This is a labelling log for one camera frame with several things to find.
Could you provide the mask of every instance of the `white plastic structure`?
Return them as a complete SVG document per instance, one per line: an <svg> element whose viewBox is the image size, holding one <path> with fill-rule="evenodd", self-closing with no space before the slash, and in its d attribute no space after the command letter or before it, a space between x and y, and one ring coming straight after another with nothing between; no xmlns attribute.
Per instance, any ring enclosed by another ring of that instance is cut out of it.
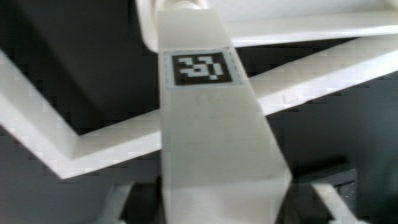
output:
<svg viewBox="0 0 398 224"><path fill-rule="evenodd" d="M398 71L398 36L361 38L251 78L263 115ZM0 125L61 178L162 148L158 111L78 136L0 52Z"/></svg>
<svg viewBox="0 0 398 224"><path fill-rule="evenodd" d="M158 21L166 220L274 224L292 174L219 13Z"/></svg>
<svg viewBox="0 0 398 224"><path fill-rule="evenodd" d="M333 213L334 220L329 222L329 224L368 224L365 221L357 220L333 185L315 183L313 188L325 207Z"/></svg>
<svg viewBox="0 0 398 224"><path fill-rule="evenodd" d="M121 213L126 206L134 184L116 184L105 198L103 209L96 221L89 224L126 224L121 221Z"/></svg>
<svg viewBox="0 0 398 224"><path fill-rule="evenodd" d="M192 0L222 15L235 47L398 33L397 0ZM137 0L142 39L158 51L157 11L176 0Z"/></svg>

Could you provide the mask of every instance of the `white frame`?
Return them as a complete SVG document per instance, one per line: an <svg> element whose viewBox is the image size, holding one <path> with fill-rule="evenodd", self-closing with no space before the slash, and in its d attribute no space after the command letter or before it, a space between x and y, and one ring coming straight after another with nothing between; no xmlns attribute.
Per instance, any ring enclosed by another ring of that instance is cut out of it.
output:
<svg viewBox="0 0 398 224"><path fill-rule="evenodd" d="M398 35L365 37L251 78L263 115L398 71ZM0 125L61 178L162 148L158 111L78 136L0 52Z"/></svg>
<svg viewBox="0 0 398 224"><path fill-rule="evenodd" d="M210 1L196 0L203 8L210 8ZM386 1L391 6L379 11L226 22L235 47L397 34L398 0L381 1ZM164 10L162 6L167 2L171 0L137 0L135 2L142 39L153 52L158 52L157 11Z"/></svg>

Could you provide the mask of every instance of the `dark background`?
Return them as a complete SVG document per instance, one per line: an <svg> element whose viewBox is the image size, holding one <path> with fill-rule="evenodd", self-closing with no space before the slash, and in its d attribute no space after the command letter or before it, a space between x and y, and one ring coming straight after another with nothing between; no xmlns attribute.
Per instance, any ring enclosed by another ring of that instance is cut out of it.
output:
<svg viewBox="0 0 398 224"><path fill-rule="evenodd" d="M345 41L238 49L249 76ZM158 108L134 0L0 0L0 48L80 134ZM398 223L397 114L398 73L269 116L295 176L341 160L357 168L357 216L375 224ZM158 163L153 153L61 180L0 130L0 223L91 221L112 184L155 181Z"/></svg>

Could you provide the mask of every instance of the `gray surface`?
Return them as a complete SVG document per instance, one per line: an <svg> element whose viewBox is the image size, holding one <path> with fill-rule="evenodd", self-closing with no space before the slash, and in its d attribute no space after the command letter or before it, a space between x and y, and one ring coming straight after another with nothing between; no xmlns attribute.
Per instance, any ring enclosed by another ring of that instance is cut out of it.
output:
<svg viewBox="0 0 398 224"><path fill-rule="evenodd" d="M357 168L357 214L398 223L398 72L269 116L299 174L331 161Z"/></svg>
<svg viewBox="0 0 398 224"><path fill-rule="evenodd" d="M155 181L157 154L100 172L61 180L0 131L0 223L84 224L98 216L116 183Z"/></svg>

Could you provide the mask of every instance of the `white panel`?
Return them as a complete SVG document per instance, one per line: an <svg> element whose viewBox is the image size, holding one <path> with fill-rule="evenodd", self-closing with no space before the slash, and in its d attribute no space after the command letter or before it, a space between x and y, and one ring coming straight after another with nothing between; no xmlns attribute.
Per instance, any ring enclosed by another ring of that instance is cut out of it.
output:
<svg viewBox="0 0 398 224"><path fill-rule="evenodd" d="M158 19L167 223L274 223L292 175L219 14L166 11ZM187 73L208 61L219 79Z"/></svg>

